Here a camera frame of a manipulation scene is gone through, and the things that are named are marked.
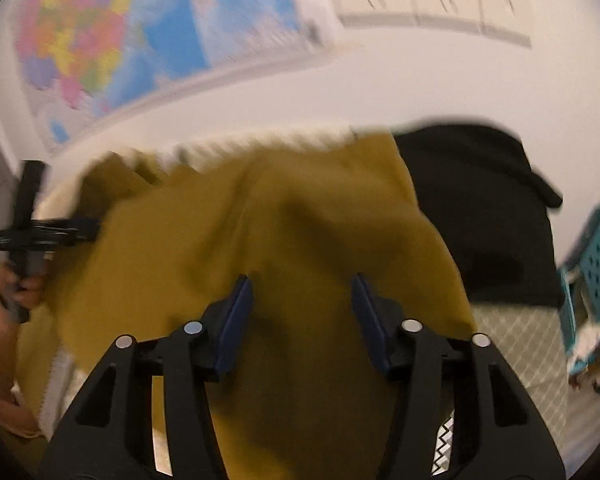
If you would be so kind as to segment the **person's left hand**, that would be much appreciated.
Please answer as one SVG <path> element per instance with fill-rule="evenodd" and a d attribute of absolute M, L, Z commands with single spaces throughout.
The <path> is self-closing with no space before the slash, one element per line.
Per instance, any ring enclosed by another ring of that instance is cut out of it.
<path fill-rule="evenodd" d="M 8 263 L 0 264 L 0 399 L 14 402 L 16 355 L 20 324 L 3 306 L 4 300 L 15 300 L 28 310 L 37 308 L 43 299 L 48 266 L 37 274 L 20 280 Z"/>

